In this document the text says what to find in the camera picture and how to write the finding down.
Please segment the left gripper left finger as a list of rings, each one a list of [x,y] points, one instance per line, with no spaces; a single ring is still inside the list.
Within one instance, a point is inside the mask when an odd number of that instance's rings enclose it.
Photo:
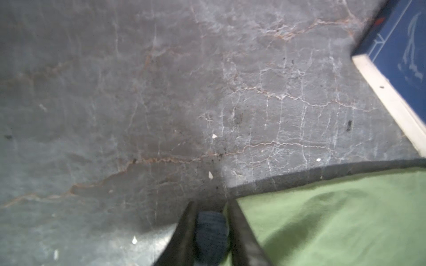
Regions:
[[[154,266],[194,265],[197,214],[197,203],[189,202],[169,243],[154,263]]]

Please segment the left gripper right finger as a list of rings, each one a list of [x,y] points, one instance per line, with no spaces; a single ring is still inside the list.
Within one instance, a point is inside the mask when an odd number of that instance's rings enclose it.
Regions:
[[[230,248],[233,266],[270,266],[271,261],[259,245],[237,200],[227,204]]]

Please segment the green tank top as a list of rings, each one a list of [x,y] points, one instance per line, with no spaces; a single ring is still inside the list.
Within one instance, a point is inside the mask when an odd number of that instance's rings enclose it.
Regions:
[[[237,200],[275,266],[423,266],[426,171],[394,169]]]

